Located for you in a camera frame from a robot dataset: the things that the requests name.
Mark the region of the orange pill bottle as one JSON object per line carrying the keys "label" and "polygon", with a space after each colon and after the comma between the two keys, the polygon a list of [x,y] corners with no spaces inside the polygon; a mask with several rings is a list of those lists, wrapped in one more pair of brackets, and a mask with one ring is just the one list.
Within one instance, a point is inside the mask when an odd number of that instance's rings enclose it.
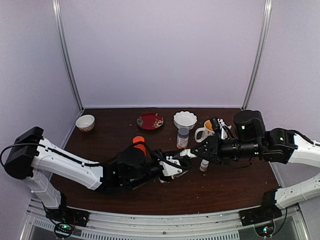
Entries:
{"label": "orange pill bottle", "polygon": [[135,136],[132,139],[132,143],[134,144],[134,147],[141,150],[144,153],[144,156],[147,156],[147,149],[144,145],[145,138],[143,136]]}

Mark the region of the clear plastic pill organizer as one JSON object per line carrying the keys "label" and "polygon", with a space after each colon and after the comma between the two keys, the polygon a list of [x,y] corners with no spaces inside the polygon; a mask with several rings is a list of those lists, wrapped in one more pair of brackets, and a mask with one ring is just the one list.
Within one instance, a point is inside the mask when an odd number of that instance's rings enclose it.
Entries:
{"label": "clear plastic pill organizer", "polygon": [[178,173],[175,175],[171,175],[171,176],[159,176],[158,179],[160,181],[160,183],[171,183],[175,178],[179,178],[181,176],[183,176],[184,174],[186,174],[188,172],[187,171],[183,171],[182,173]]}

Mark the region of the small white pill bottle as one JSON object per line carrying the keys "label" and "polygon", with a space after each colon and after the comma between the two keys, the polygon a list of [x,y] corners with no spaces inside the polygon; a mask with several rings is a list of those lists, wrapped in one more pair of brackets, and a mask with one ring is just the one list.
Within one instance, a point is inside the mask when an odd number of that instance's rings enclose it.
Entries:
{"label": "small white pill bottle", "polygon": [[199,170],[201,172],[206,172],[209,166],[209,161],[203,159],[200,163]]}

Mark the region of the grey cap pill bottle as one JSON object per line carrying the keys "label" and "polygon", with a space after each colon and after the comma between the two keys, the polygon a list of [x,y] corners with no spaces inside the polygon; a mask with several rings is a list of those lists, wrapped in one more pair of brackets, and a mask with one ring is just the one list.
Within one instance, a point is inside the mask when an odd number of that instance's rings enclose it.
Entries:
{"label": "grey cap pill bottle", "polygon": [[177,132],[176,146],[178,149],[186,149],[189,142],[189,130],[185,127],[181,127]]}

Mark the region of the small white dropper bottle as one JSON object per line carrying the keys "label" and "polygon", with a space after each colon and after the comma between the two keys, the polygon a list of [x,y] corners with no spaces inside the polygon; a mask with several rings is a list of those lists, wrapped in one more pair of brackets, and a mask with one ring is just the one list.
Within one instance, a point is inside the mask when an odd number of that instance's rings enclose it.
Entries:
{"label": "small white dropper bottle", "polygon": [[179,154],[178,154],[179,157],[188,157],[188,158],[196,158],[197,155],[193,154],[191,149],[188,148],[188,149],[184,149],[182,150]]}

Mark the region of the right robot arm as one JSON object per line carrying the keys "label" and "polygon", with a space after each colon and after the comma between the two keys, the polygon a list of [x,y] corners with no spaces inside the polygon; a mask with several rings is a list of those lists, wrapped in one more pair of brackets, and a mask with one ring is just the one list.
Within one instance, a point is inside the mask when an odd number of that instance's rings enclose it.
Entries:
{"label": "right robot arm", "polygon": [[[266,130],[258,110],[243,110],[233,117],[236,137],[221,139],[216,134],[208,136],[190,152],[204,160],[229,163],[241,159],[259,158],[265,162],[282,165],[320,167],[320,143],[309,139],[294,129]],[[259,220],[268,220],[276,208],[281,210],[320,195],[320,176],[289,187],[264,193],[261,206],[256,210]]]}

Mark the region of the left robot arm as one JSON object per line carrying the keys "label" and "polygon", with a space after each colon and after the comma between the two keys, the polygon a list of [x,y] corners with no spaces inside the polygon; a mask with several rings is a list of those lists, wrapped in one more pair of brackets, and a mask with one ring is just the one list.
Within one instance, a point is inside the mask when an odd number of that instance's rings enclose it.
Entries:
{"label": "left robot arm", "polygon": [[69,221],[72,211],[66,207],[64,194],[52,186],[42,170],[109,196],[132,191],[155,178],[170,182],[186,173],[191,168],[190,159],[195,157],[190,149],[162,152],[138,140],[109,160],[91,161],[57,147],[43,137],[43,132],[35,126],[17,137],[2,150],[9,154],[0,163],[9,176],[25,181],[61,222]]}

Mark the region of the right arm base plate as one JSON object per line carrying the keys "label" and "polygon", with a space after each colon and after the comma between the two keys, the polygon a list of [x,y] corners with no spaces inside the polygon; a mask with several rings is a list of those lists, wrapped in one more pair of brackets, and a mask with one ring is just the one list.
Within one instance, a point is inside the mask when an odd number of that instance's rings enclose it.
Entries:
{"label": "right arm base plate", "polygon": [[282,211],[275,205],[259,206],[239,211],[242,226],[255,225],[271,221],[282,216]]}

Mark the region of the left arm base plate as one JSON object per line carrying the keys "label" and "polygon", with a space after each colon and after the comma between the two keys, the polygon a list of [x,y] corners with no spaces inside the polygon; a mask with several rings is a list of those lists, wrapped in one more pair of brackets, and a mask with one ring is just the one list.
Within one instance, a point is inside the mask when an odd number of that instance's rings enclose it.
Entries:
{"label": "left arm base plate", "polygon": [[85,210],[70,207],[50,209],[44,205],[43,209],[45,210],[46,217],[57,223],[86,227],[89,220],[89,212]]}

